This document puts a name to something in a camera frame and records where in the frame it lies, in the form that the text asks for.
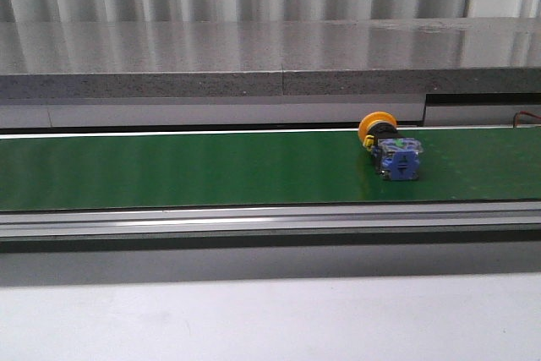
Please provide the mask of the green conveyor belt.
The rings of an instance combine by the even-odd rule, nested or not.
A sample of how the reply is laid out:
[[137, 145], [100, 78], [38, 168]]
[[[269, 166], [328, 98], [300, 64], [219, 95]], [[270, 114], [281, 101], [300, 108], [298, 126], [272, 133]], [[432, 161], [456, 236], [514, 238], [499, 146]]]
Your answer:
[[375, 172], [352, 130], [4, 138], [3, 211], [536, 200], [540, 131], [411, 129], [416, 181]]

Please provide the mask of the yellow mushroom push button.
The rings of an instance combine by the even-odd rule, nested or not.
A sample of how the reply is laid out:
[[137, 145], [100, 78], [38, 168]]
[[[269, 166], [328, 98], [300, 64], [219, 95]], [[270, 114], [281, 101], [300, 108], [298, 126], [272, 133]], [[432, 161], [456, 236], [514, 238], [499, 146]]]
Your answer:
[[358, 138], [370, 154], [375, 171], [390, 181], [412, 181], [418, 178], [419, 140], [401, 135], [396, 118], [388, 112], [371, 112], [358, 126]]

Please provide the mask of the aluminium conveyor frame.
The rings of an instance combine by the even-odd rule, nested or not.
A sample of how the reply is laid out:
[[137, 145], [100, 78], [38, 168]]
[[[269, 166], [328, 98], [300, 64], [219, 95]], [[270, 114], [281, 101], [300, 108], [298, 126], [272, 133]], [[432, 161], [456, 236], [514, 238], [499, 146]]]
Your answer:
[[12, 212], [4, 253], [492, 243], [540, 237], [540, 204], [412, 202]]

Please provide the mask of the grey granite counter ledge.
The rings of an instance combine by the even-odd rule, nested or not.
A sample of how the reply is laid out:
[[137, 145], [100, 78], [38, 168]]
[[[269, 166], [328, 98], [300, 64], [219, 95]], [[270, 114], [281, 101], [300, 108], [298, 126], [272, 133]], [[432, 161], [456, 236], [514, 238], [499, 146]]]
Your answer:
[[538, 19], [1, 25], [4, 99], [539, 90]]

